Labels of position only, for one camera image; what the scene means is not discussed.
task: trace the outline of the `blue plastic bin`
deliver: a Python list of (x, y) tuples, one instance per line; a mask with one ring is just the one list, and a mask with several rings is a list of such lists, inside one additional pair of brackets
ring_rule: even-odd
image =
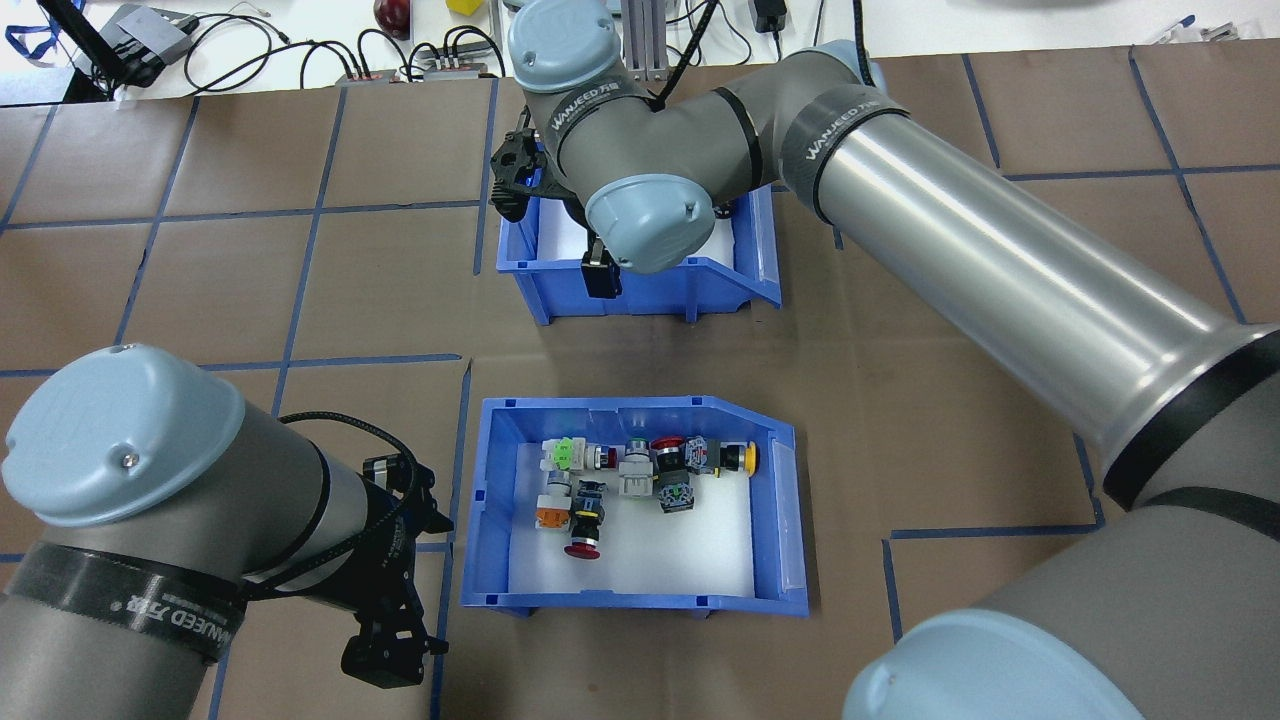
[[(516, 278), (539, 324), (563, 315), (684, 315), (692, 323), (703, 313), (733, 313), (754, 297), (782, 306), (769, 187), (744, 195), (730, 219), (732, 268), (709, 258), (686, 258), (652, 275), (623, 272), (622, 295), (613, 300), (586, 295), (579, 259), (538, 259), (540, 211), (544, 206), (563, 211), (558, 205), (558, 200), (531, 199), (525, 219), (503, 220), (498, 236), (498, 272)], [(585, 231), (582, 240), (585, 252)]]
[[(566, 593), (509, 592), (515, 523), (532, 524), (532, 516), (516, 516), (515, 511), (517, 454), (527, 452), (530, 443), (536, 446), (564, 436), (623, 445), (637, 434), (649, 438), (704, 434), (755, 442), (758, 469), (748, 480), (754, 597), (620, 593), (594, 587)], [(696, 514), (698, 506), (689, 512)], [(608, 530), (607, 516), (602, 538)], [(489, 607), (517, 616), (527, 616), (535, 607), (646, 607), (695, 614), (745, 610), (808, 616), (795, 429), (707, 396), (485, 400), (461, 601), (468, 607)]]

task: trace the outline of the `cardboard floor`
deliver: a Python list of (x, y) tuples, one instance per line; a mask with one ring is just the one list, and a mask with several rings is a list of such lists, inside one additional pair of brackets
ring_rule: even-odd
[[(1280, 320), (1280, 41), (883, 67), (979, 161), (1222, 313)], [(420, 548), (452, 643), (426, 685), (342, 675), (348, 616), (264, 602), (193, 717), (829, 717), (913, 625), (1117, 518), (1070, 428), (790, 192), (781, 310), (535, 325), (486, 206), (520, 106), (465, 81), (0, 110), (0, 427), (78, 355), (154, 343), (273, 413), (399, 434), (458, 523)], [(812, 618), (457, 605), (483, 398), (699, 393), (795, 425)], [(356, 466), (381, 452), (305, 432)], [(0, 493), (0, 583), (38, 533)]]

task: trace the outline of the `blue tape grid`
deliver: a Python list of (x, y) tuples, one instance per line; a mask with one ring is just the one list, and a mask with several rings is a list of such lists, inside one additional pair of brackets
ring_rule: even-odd
[[(471, 365), (462, 373), (462, 392), (458, 396), (458, 436), (453, 445), (453, 495), (449, 497), (449, 518), (454, 529), (449, 532), (444, 548), (444, 573), (440, 578), (440, 603), (435, 619), (435, 635), (448, 639), (449, 600), (453, 596), (453, 547), (457, 541), (458, 509), (462, 500), (462, 455), (466, 452), (467, 409), (471, 406)], [(430, 720), (440, 720), (440, 697), (444, 691), (444, 655), (436, 655), (431, 665)]]
[[(965, 67), (965, 73), (968, 76), (970, 88), (974, 94), (974, 102), (978, 110), (979, 119), (983, 126), (983, 132), (987, 138), (988, 147), (991, 150), (992, 161), (996, 167), (1000, 167), (1000, 150), (996, 142), (995, 133), (991, 129), (991, 122), (987, 115), (986, 105), (983, 104), (982, 91), (978, 85), (977, 76), (973, 72), (973, 67), (968, 55), (963, 55), (963, 61)], [(1042, 181), (1042, 179), (1091, 179), (1091, 178), (1124, 178), (1124, 177), (1174, 177), (1178, 181), (1179, 190), (1183, 192), (1184, 200), (1187, 202), (1188, 211), (1192, 213), (1197, 228), (1201, 232), (1201, 237), (1204, 242), (1206, 252), (1213, 265), (1215, 272), (1222, 283), (1224, 291), (1231, 304), (1233, 311), (1236, 314), (1236, 319), (1240, 322), (1245, 320), (1243, 309), (1235, 296), (1235, 292), (1230, 284), (1226, 275), (1226, 270), (1222, 266), (1217, 251), (1212, 243), (1210, 233), (1196, 209), (1194, 200), (1190, 195), (1190, 190), (1185, 182), (1187, 176), (1194, 174), (1219, 174), (1219, 173), (1252, 173), (1252, 172), (1280, 172), (1280, 164), (1254, 164), (1254, 165), (1219, 165), (1219, 167), (1181, 167), (1178, 161), (1176, 154), (1172, 150), (1172, 145), (1165, 133), (1164, 124), (1156, 111), (1156, 108), (1151, 100), (1151, 95), (1147, 91), (1146, 82), (1142, 77), (1142, 70), (1138, 67), (1137, 59), (1133, 53), (1129, 54), (1130, 70), (1133, 73), (1134, 82), (1138, 86), (1139, 95), (1143, 100), (1143, 105), (1151, 118), (1151, 122), (1160, 137), (1161, 145), (1165, 149), (1165, 154), (1169, 158), (1169, 169), (1143, 169), (1143, 170), (1102, 170), (1102, 172), (1080, 172), (1080, 173), (1032, 173), (1032, 174), (1011, 174), (1006, 176), (1007, 179), (1015, 182), (1025, 181)], [(493, 85), (490, 90), (490, 105), (486, 122), (486, 140), (485, 140), (485, 159), (492, 152), (492, 137), (493, 137), (493, 124), (494, 115), (497, 111), (497, 83)], [(210, 214), (195, 214), (195, 215), (173, 215), (164, 217), (164, 206), (168, 202), (168, 197), (173, 190), (174, 178), (177, 177), (178, 164), (180, 163), (182, 155), (186, 150), (186, 145), (189, 140), (192, 124), (196, 118), (198, 109), (198, 99), (192, 104), (191, 115), (188, 117), (187, 128), (183, 133), (183, 138), (179, 143), (178, 156), (174, 160), (174, 165), (170, 169), (170, 176), (161, 199), (161, 206), (156, 215), (151, 218), (124, 218), (124, 219), (91, 219), (91, 220), (76, 220), (76, 222), (44, 222), (44, 223), (12, 223), (14, 210), (18, 205), (22, 191), (24, 190), (27, 181), (31, 177), (32, 169), (36, 165), (37, 158), (45, 141), (49, 136), (50, 127), (52, 126), (54, 117), (56, 115), (56, 106), (50, 108), (49, 114), (45, 117), (44, 124), (37, 135), (36, 142), (33, 143), (31, 156), (23, 169), (18, 183), (14, 187), (13, 197), (9, 205), (5, 208), (3, 218), (0, 218), (0, 234), (10, 229), (35, 229), (35, 228), (68, 228), (68, 227), (101, 227), (101, 225), (120, 225), (120, 224), (151, 224), (151, 234), (148, 236), (147, 249), (150, 255), (150, 249), (154, 243), (157, 227), (163, 223), (184, 223), (184, 222), (197, 222), (197, 220), (216, 220), (216, 219), (237, 219), (237, 218), (271, 218), (271, 217), (288, 217), (288, 215), (311, 215), (312, 228), (308, 236), (307, 254), (303, 263), (303, 272), (298, 282), (298, 292), (296, 295), (294, 314), (291, 323), (288, 347), (284, 359), (282, 361), (262, 361), (262, 363), (236, 363), (236, 364), (212, 364), (205, 365), (209, 370), (278, 370), (280, 377), (278, 379), (276, 397), (273, 410), (279, 410), (279, 401), (283, 392), (284, 379), (288, 374), (289, 368), (300, 366), (333, 366), (333, 365), (361, 365), (361, 364), (398, 364), (398, 363), (429, 363), (429, 361), (453, 361), (460, 360), (461, 356), (453, 354), (438, 354), (438, 355), (403, 355), (403, 356), (370, 356), (370, 357), (332, 357), (332, 359), (315, 359), (315, 360), (292, 360), (292, 343), (297, 332), (297, 319), (301, 311), (301, 299), (305, 292), (306, 275), (310, 269), (310, 259), (314, 251), (315, 243), (315, 231), (316, 223), (320, 215), (324, 214), (340, 214), (340, 213), (362, 213), (362, 211), (383, 211), (383, 210), (402, 210), (402, 209), (433, 209), (433, 208), (479, 208), (479, 219), (476, 227), (476, 249), (475, 249), (475, 266), (474, 270), (479, 273), (479, 264), (483, 259), (483, 237), (484, 237), (484, 220), (485, 220), (485, 197), (488, 196), (488, 163), (485, 163), (483, 179), (481, 179), (481, 199), (477, 201), (447, 201), (447, 202), (413, 202), (413, 204), (381, 204), (381, 205), (353, 205), (353, 206), (340, 206), (340, 208), (323, 208), (324, 193), (328, 186), (328, 177), (333, 165), (333, 155), (335, 150), (335, 142), (338, 138), (338, 132), (340, 129), (342, 122), (342, 109), (346, 101), (346, 90), (339, 95), (338, 113), (334, 119), (334, 129), (330, 136), (330, 146), (325, 159), (325, 172), (321, 179), (321, 187), (317, 193), (316, 205), (311, 209), (283, 209), (283, 210), (262, 210), (262, 211), (244, 211), (244, 213), (210, 213)], [(787, 192), (786, 187), (774, 186), (772, 188), (774, 192)], [(837, 249), (844, 245), (844, 238), (840, 233), (835, 233), (835, 241)], [(145, 268), (146, 268), (146, 255), (143, 256), (142, 264), (138, 268), (137, 277), (134, 279), (134, 287), (131, 292), (129, 302), (125, 309), (124, 316), (122, 316), (119, 337), (123, 337), (123, 332), (128, 324), (128, 314), (132, 309), (132, 304), (136, 300), (136, 293), (138, 284), (141, 283)], [(0, 370), (0, 378), (38, 378), (47, 377), (52, 374), (54, 369), (10, 369)], [(460, 420), (458, 420), (458, 437), (454, 448), (454, 473), (453, 473), (453, 496), (451, 500), (451, 516), (457, 519), (458, 502), (461, 500), (461, 469), (462, 469), (462, 452), (465, 447), (465, 434), (466, 434), (466, 413), (467, 405), (470, 402), (470, 382), (471, 382), (471, 368), (468, 366), (463, 375), (462, 396), (460, 400)], [(1092, 468), (1088, 462), (1087, 451), (1084, 442), (1078, 437), (1073, 436), (1073, 442), (1076, 448), (1076, 454), (1080, 459), (1082, 474), (1084, 477), (1085, 487), (1089, 493), (1089, 500), (1093, 506), (1094, 523), (1084, 525), (1039, 525), (1039, 527), (1006, 527), (1006, 528), (934, 528), (934, 529), (897, 529), (890, 533), (890, 537), (882, 539), (883, 551), (883, 570), (886, 582), (886, 597), (890, 610), (890, 620), (893, 632), (895, 642), (902, 637), (901, 625), (901, 609), (897, 597), (897, 583), (893, 573), (893, 555), (892, 555), (892, 541), (910, 541), (910, 539), (924, 539), (924, 538), (965, 538), (965, 537), (1028, 537), (1028, 536), (1059, 536), (1059, 534), (1084, 534), (1091, 533), (1106, 524), (1106, 518), (1103, 516), (1101, 502), (1096, 496), (1096, 482), (1092, 473)], [(419, 552), (439, 552), (445, 557), (445, 570), (440, 584), (440, 609), (438, 616), (438, 629), (436, 634), (442, 638), (445, 637), (445, 630), (448, 625), (448, 606), (449, 596), (452, 593), (452, 570), (453, 570), (453, 548), (454, 548), (454, 536), (451, 534), (448, 542), (425, 542), (419, 543)], [(0, 553), (0, 562), (20, 562), (22, 553)], [(209, 717), (210, 720), (218, 719), (218, 712), (221, 701), (221, 688), (225, 682), (227, 666), (229, 659), (224, 660), (215, 675), (212, 702), (210, 705)], [(436, 657), (435, 666), (433, 667), (433, 689), (431, 689), (431, 719), (436, 720), (440, 716), (440, 692), (443, 687), (444, 678), (444, 659)]]
[(987, 149), (991, 150), (991, 161), (1000, 167), (1000, 146), (996, 145), (996, 133), (991, 131), (991, 118), (987, 115), (987, 104), (982, 101), (982, 88), (978, 86), (978, 76), (973, 72), (973, 61), (969, 54), (960, 55), (964, 63), (964, 74), (969, 78), (969, 90), (973, 91), (973, 101), (978, 108), (978, 119), (982, 122), (982, 133), (987, 136)]
[[(969, 85), (974, 92), (974, 101), (978, 105), (978, 114), (982, 118), (983, 131), (987, 133), (987, 142), (991, 147), (992, 159), (996, 161), (996, 167), (1000, 167), (1000, 155), (996, 145), (996, 137), (991, 131), (991, 124), (987, 120), (986, 109), (982, 105), (982, 95), (978, 88), (977, 77), (973, 73), (973, 67), (969, 63), (969, 56), (964, 55), (965, 73), (969, 76)], [(1172, 143), (1169, 141), (1169, 136), (1165, 133), (1165, 126), (1160, 120), (1160, 115), (1156, 111), (1156, 106), (1152, 102), (1151, 94), (1147, 90), (1147, 85), (1142, 77), (1142, 69), (1138, 67), (1138, 61), (1134, 56), (1134, 51), (1129, 50), (1129, 68), (1133, 73), (1134, 83), (1138, 86), (1138, 94), (1142, 97), (1142, 102), (1147, 109), (1147, 114), (1151, 119), (1156, 133), (1160, 136), (1161, 146), (1165, 149), (1165, 155), (1169, 158), (1167, 169), (1149, 169), (1149, 170), (1117, 170), (1117, 172), (1087, 172), (1087, 173), (1037, 173), (1037, 174), (1019, 174), (1019, 176), (1006, 176), (1010, 181), (1038, 181), (1038, 179), (1084, 179), (1084, 178), (1117, 178), (1117, 177), (1151, 177), (1151, 176), (1165, 176), (1174, 177), (1178, 181), (1178, 187), (1183, 193), (1183, 200), (1187, 204), (1187, 210), (1192, 214), (1196, 220), (1196, 227), (1199, 229), (1201, 240), (1204, 243), (1204, 251), (1208, 254), (1210, 261), (1213, 265), (1213, 272), (1217, 274), (1219, 281), (1222, 284), (1222, 290), (1231, 304), (1231, 310), (1235, 313), (1238, 322), (1244, 323), (1245, 315), (1242, 310), (1239, 301), (1236, 300), (1235, 291), (1231, 287), (1230, 279), (1226, 275), (1226, 269), (1219, 260), (1217, 251), (1213, 247), (1213, 241), (1210, 237), (1208, 229), (1204, 225), (1199, 211), (1196, 209), (1194, 199), (1192, 197), (1190, 188), (1187, 184), (1185, 176), (1188, 174), (1208, 174), (1208, 173), (1251, 173), (1251, 172), (1275, 172), (1280, 170), (1280, 164), (1262, 164), (1262, 165), (1236, 165), (1236, 167), (1203, 167), (1203, 168), (1183, 168), (1178, 163), (1178, 156), (1174, 152)], [(882, 539), (882, 552), (884, 564), (884, 587), (886, 597), (888, 601), (888, 615), (890, 625), (893, 633), (893, 642), (896, 643), (902, 638), (902, 612), (899, 603), (897, 593), (897, 578), (893, 571), (893, 541), (913, 541), (913, 539), (938, 539), (938, 538), (974, 538), (974, 537), (1036, 537), (1036, 536), (1078, 536), (1088, 534), (1102, 529), (1106, 525), (1106, 515), (1102, 510), (1102, 503), (1097, 496), (1097, 482), (1093, 477), (1093, 468), (1089, 464), (1088, 450), (1084, 446), (1084, 441), (1078, 436), (1071, 436), (1073, 443), (1075, 446), (1075, 452), (1080, 462), (1080, 473), (1084, 478), (1084, 486), (1088, 492), (1089, 503), (1093, 507), (1093, 523), (1080, 524), (1080, 525), (1024, 525), (1024, 527), (1005, 527), (1005, 528), (922, 528), (922, 529), (897, 529), (891, 530), (890, 537)]]
[(169, 196), (173, 195), (173, 183), (178, 179), (178, 167), (182, 165), (182, 156), (187, 152), (187, 143), (191, 141), (191, 128), (196, 127), (196, 113), (200, 111), (200, 97), (191, 100), (191, 113), (187, 114), (187, 127), (182, 131), (182, 140), (178, 142), (178, 154), (169, 167), (169, 177), (165, 179), (164, 192), (160, 195), (160, 205), (151, 218), (151, 232), (147, 233), (147, 245), (142, 250), (142, 261), (138, 263), (138, 272), (133, 275), (133, 287), (129, 288), (129, 299), (124, 302), (124, 314), (120, 315), (120, 325), (115, 329), (115, 345), (124, 342), (124, 331), (129, 327), (129, 318), (133, 316), (133, 304), (138, 300), (138, 288), (142, 287), (142, 275), (147, 272), (151, 261), (151, 250), (155, 247), (156, 236), (160, 234), (160, 219), (164, 218), (164, 209), (169, 205)]
[(1133, 72), (1133, 79), (1138, 83), (1138, 94), (1142, 96), (1142, 104), (1147, 108), (1147, 114), (1151, 117), (1151, 124), (1156, 128), (1156, 135), (1160, 136), (1160, 145), (1165, 149), (1165, 155), (1169, 156), (1169, 167), (1174, 172), (1174, 177), (1178, 179), (1178, 188), (1183, 192), (1183, 200), (1187, 202), (1187, 209), (1190, 211), (1192, 218), (1196, 219), (1196, 227), (1199, 229), (1201, 240), (1204, 242), (1204, 251), (1208, 252), (1210, 263), (1213, 264), (1213, 272), (1217, 273), (1219, 282), (1222, 283), (1222, 291), (1226, 293), (1228, 302), (1231, 304), (1231, 311), (1235, 313), (1236, 322), (1244, 323), (1244, 310), (1240, 309), (1240, 302), (1235, 297), (1235, 291), (1231, 288), (1231, 282), (1226, 278), (1226, 269), (1222, 268), (1222, 261), (1217, 258), (1217, 251), (1213, 249), (1213, 241), (1208, 236), (1208, 228), (1204, 227), (1204, 220), (1201, 219), (1199, 211), (1196, 209), (1196, 200), (1192, 197), (1192, 191), (1187, 186), (1187, 178), (1183, 174), (1181, 167), (1178, 164), (1178, 156), (1174, 154), (1174, 146), (1169, 142), (1169, 136), (1165, 133), (1165, 124), (1160, 122), (1160, 115), (1156, 113), (1156, 105), (1151, 101), (1151, 94), (1147, 92), (1147, 83), (1142, 79), (1142, 69), (1138, 68), (1138, 59), (1134, 56), (1134, 47), (1129, 47), (1129, 69)]

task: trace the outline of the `red object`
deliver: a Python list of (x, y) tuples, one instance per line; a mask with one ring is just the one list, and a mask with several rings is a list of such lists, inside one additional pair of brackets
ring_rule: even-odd
[(585, 542), (575, 542), (564, 546), (564, 555), (577, 557), (579, 560), (595, 560), (600, 556), (600, 551)]
[(410, 0), (374, 0), (374, 19), (396, 40), (408, 40)]
[(666, 450), (668, 447), (680, 447), (681, 445), (685, 445), (685, 438), (671, 436), (671, 437), (663, 437), (663, 438), (658, 438), (658, 439), (653, 441), (649, 445), (649, 447), (652, 447), (654, 450)]

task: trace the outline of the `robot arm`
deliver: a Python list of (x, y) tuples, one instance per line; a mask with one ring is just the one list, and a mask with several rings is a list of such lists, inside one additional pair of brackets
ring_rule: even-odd
[[(339, 416), (297, 416), (314, 418)], [(343, 671), (379, 687), (420, 683), (447, 648), (422, 625), (413, 557), (452, 523), (403, 446), (361, 477), (146, 346), (54, 374), (6, 443), (5, 486), (50, 527), (0, 605), (5, 717), (184, 719), (247, 600), (353, 612)]]
[(669, 268), (781, 178), (992, 355), (1134, 510), (909, 633), (846, 717), (1266, 717), (1280, 707), (1280, 333), (1239, 325), (916, 126), (851, 44), (655, 109), (594, 0), (511, 31), (556, 181), (618, 264)]

